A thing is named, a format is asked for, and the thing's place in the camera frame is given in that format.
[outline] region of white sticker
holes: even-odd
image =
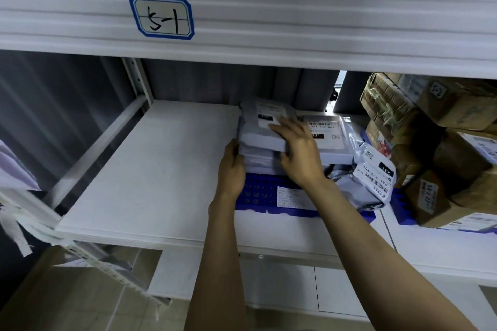
[[[497,226],[497,215],[475,212],[440,228],[478,231],[494,226]]]
[[[416,174],[407,174],[406,178],[404,179],[404,182],[402,182],[402,186],[407,185],[409,182],[411,182],[411,179],[414,178]]]
[[[283,105],[277,105],[269,102],[256,101],[255,109],[259,127],[269,128],[270,124],[279,124],[278,117],[287,118],[286,110]]]
[[[417,102],[421,93],[425,90],[428,79],[416,75],[402,75],[399,88],[413,102]]]
[[[191,39],[195,35],[186,0],[129,0],[138,30],[146,37]]]
[[[278,186],[276,206],[317,211],[304,190],[287,189],[286,187],[280,186]]]
[[[319,149],[343,149],[343,137],[337,121],[307,121]]]
[[[418,194],[418,208],[432,215],[435,212],[438,185],[427,180],[421,180]]]
[[[497,165],[497,141],[487,137],[464,134],[458,132],[468,143],[470,143],[487,161]]]
[[[447,92],[447,88],[445,88],[442,84],[440,84],[438,81],[434,81],[432,85],[430,86],[430,93],[437,97],[439,100],[445,96],[445,93]]]
[[[394,164],[371,146],[366,148],[362,156],[366,162],[357,165],[353,172],[354,176],[359,178],[380,200],[389,199],[395,182]]]

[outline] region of tile floor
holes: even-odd
[[[115,256],[133,261],[138,249],[119,248]],[[24,280],[0,313],[0,331],[180,331],[188,301],[157,308],[140,294],[94,268],[61,268],[64,251],[53,247]],[[150,283],[160,251],[141,250],[134,273]],[[496,309],[497,290],[485,288]],[[252,329],[371,331],[369,323],[247,308]]]

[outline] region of hand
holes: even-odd
[[[238,154],[238,142],[233,139],[224,150],[219,164],[218,185],[213,203],[233,206],[245,185],[244,157]]]
[[[284,117],[280,117],[279,122],[281,126],[270,124],[269,127],[280,134],[290,146],[290,153],[282,152],[280,156],[281,165],[290,179],[306,191],[323,179],[326,180],[318,145],[307,124]]]

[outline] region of white shelf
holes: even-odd
[[[162,249],[203,246],[224,146],[239,109],[155,101],[57,230],[71,238]],[[390,244],[379,212],[373,227]],[[242,253],[338,262],[320,218],[237,211]]]
[[[0,49],[494,78],[497,0],[188,0],[190,41],[129,0],[0,0]]]
[[[201,249],[166,248],[148,293],[190,300]],[[257,308],[368,322],[343,270],[240,259],[245,301]],[[497,315],[476,284],[430,280],[480,331],[497,327]]]
[[[399,225],[390,206],[381,210],[394,246],[427,277],[497,286],[497,235]]]

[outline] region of human arm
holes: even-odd
[[[352,287],[377,330],[476,331],[444,295],[417,272],[363,219],[322,170],[306,124],[270,125],[290,153],[281,164],[318,209]]]
[[[243,156],[232,140],[219,164],[216,194],[185,331],[243,331],[248,328],[235,235],[235,201],[245,184]]]

